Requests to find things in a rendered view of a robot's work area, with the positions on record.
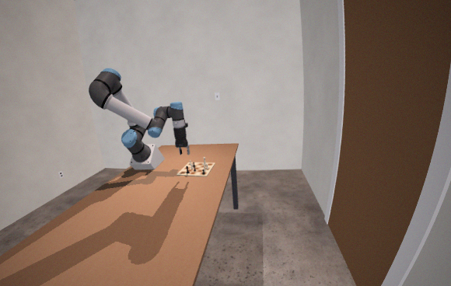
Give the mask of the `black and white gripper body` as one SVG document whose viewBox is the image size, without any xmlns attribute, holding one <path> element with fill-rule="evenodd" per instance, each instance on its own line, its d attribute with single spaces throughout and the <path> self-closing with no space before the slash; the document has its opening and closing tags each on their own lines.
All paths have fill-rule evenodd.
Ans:
<svg viewBox="0 0 451 286">
<path fill-rule="evenodd" d="M 176 147 L 187 147 L 187 135 L 186 135 L 186 129 L 185 127 L 188 127 L 187 124 L 184 122 L 185 120 L 181 121 L 173 121 L 173 131 L 174 131 L 174 137 L 176 139 L 175 145 Z"/>
</svg>

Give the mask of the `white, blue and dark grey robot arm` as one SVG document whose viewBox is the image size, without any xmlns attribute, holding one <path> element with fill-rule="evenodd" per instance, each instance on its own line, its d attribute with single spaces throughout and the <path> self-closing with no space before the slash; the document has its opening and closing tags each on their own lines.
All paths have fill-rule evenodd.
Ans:
<svg viewBox="0 0 451 286">
<path fill-rule="evenodd" d="M 183 105 L 181 102 L 174 102 L 170 106 L 156 107 L 154 120 L 131 105 L 122 91 L 120 80 L 121 75 L 116 70 L 105 68 L 90 84 L 89 95 L 100 108 L 108 109 L 128 120 L 130 129 L 122 134 L 121 141 L 136 162 L 144 162 L 151 155 L 151 148 L 142 142 L 146 130 L 152 138 L 158 138 L 167 118 L 172 117 L 172 121 L 184 120 Z"/>
</svg>

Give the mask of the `brown and cream chessboard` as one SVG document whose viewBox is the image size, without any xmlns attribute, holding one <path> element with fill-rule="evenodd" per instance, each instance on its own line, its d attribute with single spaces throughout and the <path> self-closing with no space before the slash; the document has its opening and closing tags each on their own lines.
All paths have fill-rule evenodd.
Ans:
<svg viewBox="0 0 451 286">
<path fill-rule="evenodd" d="M 212 170 L 213 166 L 215 165 L 215 162 L 206 162 L 206 163 L 208 165 L 208 169 L 206 169 L 207 166 L 204 165 L 203 162 L 195 162 L 194 164 L 195 164 L 196 171 L 194 171 L 194 169 L 191 169 L 191 165 L 190 165 L 190 163 L 188 163 L 185 165 L 185 167 L 182 168 L 181 171 L 178 172 L 177 176 L 207 176 L 210 173 L 210 171 Z M 187 172 L 186 166 L 188 166 L 188 170 L 190 173 L 186 173 Z M 204 169 L 204 166 L 205 166 L 206 172 L 205 172 L 205 174 L 202 174 L 203 173 L 202 170 Z"/>
</svg>

